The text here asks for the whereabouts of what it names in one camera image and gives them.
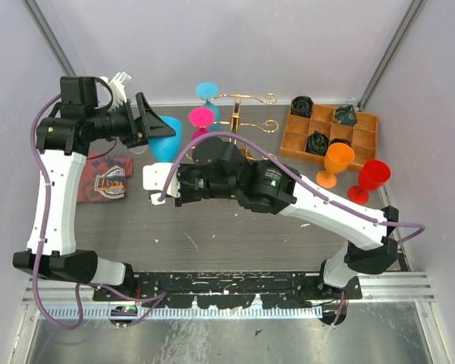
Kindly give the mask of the red wine glass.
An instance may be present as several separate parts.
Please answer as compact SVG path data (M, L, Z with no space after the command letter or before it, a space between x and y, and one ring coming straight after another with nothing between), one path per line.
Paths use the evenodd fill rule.
M382 187L391 177L390 167L378 159L367 161L358 176L358 184L347 191L348 200L360 205L369 201L369 193Z

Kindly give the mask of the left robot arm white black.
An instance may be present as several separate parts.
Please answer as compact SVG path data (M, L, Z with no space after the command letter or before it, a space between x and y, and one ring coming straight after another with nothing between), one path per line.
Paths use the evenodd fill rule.
M13 255L13 266L38 280L110 285L119 300L137 291L133 269L123 262L76 248L74 221L80 177L91 143L118 140L128 149L149 146L158 160L176 155L183 125L157 115L143 93L137 93L135 117L124 92L128 75L110 81L99 77L63 76L60 95L38 115L31 148L40 170L36 216L27 248Z

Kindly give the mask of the orange wine glass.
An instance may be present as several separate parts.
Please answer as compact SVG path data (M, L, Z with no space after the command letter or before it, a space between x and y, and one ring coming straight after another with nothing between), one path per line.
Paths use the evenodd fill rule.
M324 158L325 169L317 173L316 183L325 189L334 187L337 184L337 175L345 171L354 158L355 152L347 144L331 144Z

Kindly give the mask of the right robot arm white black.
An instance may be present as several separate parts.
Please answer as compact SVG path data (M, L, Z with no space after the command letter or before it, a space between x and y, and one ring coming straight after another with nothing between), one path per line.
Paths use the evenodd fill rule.
M357 274L379 275L397 260L389 227L396 209L364 209L275 159L249 160L218 137L199 143L190 163L174 164L173 183L176 206L232 199L251 212L298 218L343 237L342 247L321 264L317 288L325 298L337 297Z

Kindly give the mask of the clear wine glass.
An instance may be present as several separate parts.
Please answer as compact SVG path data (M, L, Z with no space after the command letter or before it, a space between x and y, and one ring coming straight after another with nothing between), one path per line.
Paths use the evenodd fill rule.
M147 150L147 146L137 146L130 149L133 154L142 154Z

